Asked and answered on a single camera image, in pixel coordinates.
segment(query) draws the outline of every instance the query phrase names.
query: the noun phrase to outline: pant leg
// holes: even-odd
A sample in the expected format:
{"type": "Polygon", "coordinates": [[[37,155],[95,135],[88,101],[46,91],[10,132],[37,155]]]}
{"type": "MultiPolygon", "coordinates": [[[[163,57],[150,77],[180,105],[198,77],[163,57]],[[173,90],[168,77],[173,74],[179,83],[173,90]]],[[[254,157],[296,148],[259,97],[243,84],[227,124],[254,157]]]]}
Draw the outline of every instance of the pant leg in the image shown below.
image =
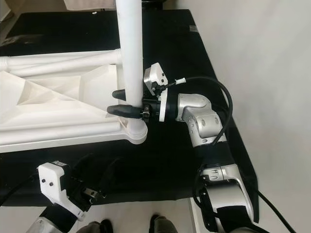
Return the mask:
{"type": "Polygon", "coordinates": [[[154,233],[178,233],[174,224],[164,216],[155,219],[154,233]]]}
{"type": "Polygon", "coordinates": [[[81,228],[77,233],[101,233],[98,222],[90,222],[87,226],[81,228]]]}

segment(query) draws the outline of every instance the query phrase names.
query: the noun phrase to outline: black table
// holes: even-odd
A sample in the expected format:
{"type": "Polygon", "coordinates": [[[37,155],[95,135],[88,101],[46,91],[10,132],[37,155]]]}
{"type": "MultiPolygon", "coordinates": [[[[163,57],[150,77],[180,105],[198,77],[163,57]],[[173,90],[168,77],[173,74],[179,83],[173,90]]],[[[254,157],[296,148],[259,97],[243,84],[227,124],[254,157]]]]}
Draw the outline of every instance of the black table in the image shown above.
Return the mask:
{"type": "MultiPolygon", "coordinates": [[[[159,62],[169,82],[196,75],[215,77],[199,33],[191,30],[193,25],[188,10],[143,12],[144,69],[159,62]]],[[[120,47],[117,16],[113,11],[95,15],[91,12],[22,14],[7,38],[18,35],[22,35],[19,40],[0,47],[1,56],[120,47]]],[[[170,98],[176,98],[177,92],[203,94],[212,103],[226,106],[220,89],[211,83],[179,85],[169,92],[170,98]]],[[[248,180],[257,185],[253,166],[233,120],[227,138],[236,163],[248,180]]],[[[140,145],[122,140],[2,153],[0,195],[44,162],[59,160],[73,165],[90,153],[96,157],[98,165],[121,158],[116,183],[102,203],[191,197],[191,186],[200,164],[200,159],[193,153],[185,123],[152,122],[148,125],[147,140],[140,145]]],[[[251,193],[250,198],[258,218],[258,197],[251,193]]],[[[20,189],[5,203],[10,206],[47,204],[48,200],[40,194],[38,182],[20,189]]]]}

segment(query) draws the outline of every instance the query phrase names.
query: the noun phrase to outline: white fabric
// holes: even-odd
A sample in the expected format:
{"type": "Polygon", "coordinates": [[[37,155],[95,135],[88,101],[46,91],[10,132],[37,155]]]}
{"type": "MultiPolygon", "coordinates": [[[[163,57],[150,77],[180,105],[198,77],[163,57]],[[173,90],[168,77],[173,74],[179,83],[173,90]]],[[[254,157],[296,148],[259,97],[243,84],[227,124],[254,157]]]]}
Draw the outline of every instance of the white fabric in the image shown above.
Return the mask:
{"type": "Polygon", "coordinates": [[[70,11],[116,8],[115,0],[64,0],[70,11]]]}

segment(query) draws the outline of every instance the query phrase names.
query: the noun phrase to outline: shoe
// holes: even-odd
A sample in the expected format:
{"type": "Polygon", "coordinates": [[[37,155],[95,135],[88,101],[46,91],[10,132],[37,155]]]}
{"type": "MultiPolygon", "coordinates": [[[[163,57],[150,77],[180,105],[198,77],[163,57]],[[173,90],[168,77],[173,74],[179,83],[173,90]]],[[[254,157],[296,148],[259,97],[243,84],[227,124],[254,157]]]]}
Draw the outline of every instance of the shoe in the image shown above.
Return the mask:
{"type": "Polygon", "coordinates": [[[101,233],[113,233],[112,223],[109,219],[104,219],[100,225],[99,229],[101,233]]]}
{"type": "Polygon", "coordinates": [[[160,215],[157,215],[157,214],[152,215],[152,217],[150,219],[149,233],[154,233],[154,231],[155,231],[155,220],[157,217],[160,217],[160,215]]]}

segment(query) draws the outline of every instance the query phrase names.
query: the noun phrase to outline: black cable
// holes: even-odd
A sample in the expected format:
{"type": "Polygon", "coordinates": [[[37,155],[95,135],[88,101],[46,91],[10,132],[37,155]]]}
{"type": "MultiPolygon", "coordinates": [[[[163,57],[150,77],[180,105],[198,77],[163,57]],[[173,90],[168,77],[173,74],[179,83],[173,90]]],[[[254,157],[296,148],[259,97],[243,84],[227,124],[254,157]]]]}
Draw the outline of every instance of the black cable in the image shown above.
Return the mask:
{"type": "Polygon", "coordinates": [[[34,181],[36,179],[39,179],[39,174],[35,173],[33,175],[31,175],[30,177],[28,177],[27,179],[23,180],[21,183],[19,183],[18,185],[16,185],[15,187],[13,187],[6,195],[4,195],[4,197],[0,200],[0,206],[2,206],[9,198],[10,196],[12,196],[12,194],[14,194],[16,191],[18,191],[21,187],[23,187],[26,183],[30,182],[30,181],[34,181]]]}
{"type": "Polygon", "coordinates": [[[253,186],[243,175],[242,172],[240,172],[244,180],[247,182],[248,186],[257,193],[257,195],[265,202],[267,205],[273,210],[273,212],[276,214],[276,216],[281,220],[281,222],[284,224],[284,226],[288,229],[290,233],[296,233],[296,231],[291,227],[291,225],[286,221],[286,219],[283,217],[283,215],[279,212],[279,210],[255,187],[253,186]]]}
{"type": "MultiPolygon", "coordinates": [[[[218,111],[223,111],[223,113],[225,114],[225,117],[229,117],[229,113],[228,113],[228,109],[226,109],[225,107],[219,105],[219,104],[216,104],[216,103],[213,103],[212,105],[212,109],[215,111],[215,112],[218,112],[218,111]]],[[[227,139],[227,141],[229,140],[229,128],[226,129],[225,131],[225,137],[227,139]]]]}
{"type": "MultiPolygon", "coordinates": [[[[232,103],[232,98],[231,95],[229,93],[229,91],[227,90],[227,88],[218,80],[216,80],[215,78],[212,77],[208,77],[208,76],[198,76],[198,77],[190,77],[190,78],[186,78],[186,82],[187,81],[191,81],[191,80],[197,80],[197,79],[202,79],[202,80],[209,80],[211,82],[216,83],[225,93],[227,100],[228,100],[228,113],[227,113],[227,118],[226,121],[223,125],[223,128],[220,130],[219,134],[216,136],[216,138],[214,139],[214,141],[212,142],[212,145],[215,145],[218,140],[220,139],[220,137],[224,134],[224,132],[226,131],[226,129],[229,126],[230,120],[232,118],[232,112],[233,112],[233,103],[232,103]]],[[[172,85],[175,85],[176,82],[170,83],[165,85],[163,88],[166,89],[172,85]]],[[[201,171],[203,169],[204,165],[201,165],[196,173],[195,179],[194,179],[194,186],[192,188],[192,197],[194,199],[194,202],[198,205],[199,208],[202,208],[202,205],[200,203],[200,201],[197,198],[196,195],[196,187],[199,181],[199,177],[201,174],[201,171]]],[[[285,220],[285,218],[282,216],[282,214],[277,210],[277,208],[258,190],[256,189],[254,186],[252,186],[250,184],[250,187],[258,194],[259,197],[261,197],[266,203],[267,205],[275,212],[275,214],[278,216],[278,218],[282,221],[282,223],[285,225],[285,227],[289,230],[290,233],[296,233],[295,230],[290,226],[290,224],[285,220]]],[[[256,230],[259,233],[263,232],[263,233],[267,233],[266,230],[252,224],[251,226],[247,226],[248,228],[252,229],[252,230],[256,230]]]]}
{"type": "MultiPolygon", "coordinates": [[[[228,100],[228,116],[226,118],[226,121],[225,121],[222,129],[220,130],[218,135],[215,137],[214,141],[211,143],[212,145],[215,145],[218,142],[218,140],[221,138],[221,136],[224,134],[226,129],[228,128],[230,120],[232,118],[233,103],[232,103],[231,95],[230,95],[228,89],[225,87],[225,85],[223,85],[220,81],[218,81],[215,78],[212,78],[212,77],[209,77],[209,76],[196,76],[196,77],[189,77],[189,78],[185,78],[185,79],[186,79],[186,83],[188,81],[193,81],[193,80],[198,80],[198,79],[211,81],[211,82],[217,84],[223,90],[223,92],[225,93],[225,96],[227,97],[227,100],[228,100]]],[[[175,85],[175,84],[176,84],[176,82],[169,83],[169,84],[163,86],[161,88],[161,90],[164,90],[164,89],[166,89],[166,88],[168,88],[168,87],[170,87],[172,85],[175,85]]]]}

